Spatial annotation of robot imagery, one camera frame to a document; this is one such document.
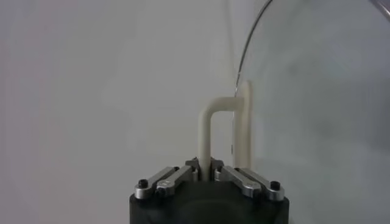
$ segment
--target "white background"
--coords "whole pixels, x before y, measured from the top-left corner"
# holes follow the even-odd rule
[[[0,2],[0,223],[127,223],[139,178],[196,156],[261,1]],[[231,162],[231,114],[213,118]]]

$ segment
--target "clear plastic dome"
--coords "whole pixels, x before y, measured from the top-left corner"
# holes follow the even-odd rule
[[[294,223],[390,223],[390,22],[380,7],[273,0],[253,32],[239,78],[254,90],[252,164],[282,183]]]

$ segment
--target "black screw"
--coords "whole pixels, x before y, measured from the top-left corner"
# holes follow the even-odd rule
[[[271,181],[271,190],[280,191],[280,183],[278,181]]]
[[[146,179],[141,179],[141,180],[139,180],[139,182],[138,182],[138,186],[139,186],[140,188],[147,188],[147,185],[148,185],[148,182],[147,182]]]

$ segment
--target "white wall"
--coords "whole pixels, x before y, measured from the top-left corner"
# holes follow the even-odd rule
[[[1,1],[0,223],[127,223],[137,180],[195,156],[198,112],[233,94],[230,10]],[[230,163],[231,114],[213,120]]]

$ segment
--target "white tube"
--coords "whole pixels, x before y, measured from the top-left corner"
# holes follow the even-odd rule
[[[234,113],[234,143],[233,143],[233,166],[251,168],[250,151],[250,122],[252,112],[252,85],[243,82],[237,92],[237,96],[244,100],[241,108]]]
[[[220,97],[212,100],[199,115],[198,123],[198,160],[202,181],[210,179],[210,132],[211,117],[218,111],[238,111],[243,105],[242,97]]]

